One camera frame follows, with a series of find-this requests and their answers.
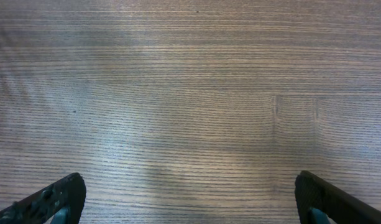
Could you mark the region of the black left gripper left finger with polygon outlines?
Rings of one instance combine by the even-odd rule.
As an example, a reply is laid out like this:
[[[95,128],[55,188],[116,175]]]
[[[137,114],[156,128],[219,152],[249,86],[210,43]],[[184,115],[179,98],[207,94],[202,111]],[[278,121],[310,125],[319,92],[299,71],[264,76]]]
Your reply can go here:
[[[86,185],[75,172],[0,211],[0,224],[78,224]]]

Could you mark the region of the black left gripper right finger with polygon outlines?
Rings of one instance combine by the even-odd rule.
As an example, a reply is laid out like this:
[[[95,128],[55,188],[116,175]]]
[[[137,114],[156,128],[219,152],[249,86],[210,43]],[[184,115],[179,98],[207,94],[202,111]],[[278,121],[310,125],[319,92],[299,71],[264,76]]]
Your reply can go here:
[[[296,177],[295,199],[301,224],[381,223],[381,211],[306,170]]]

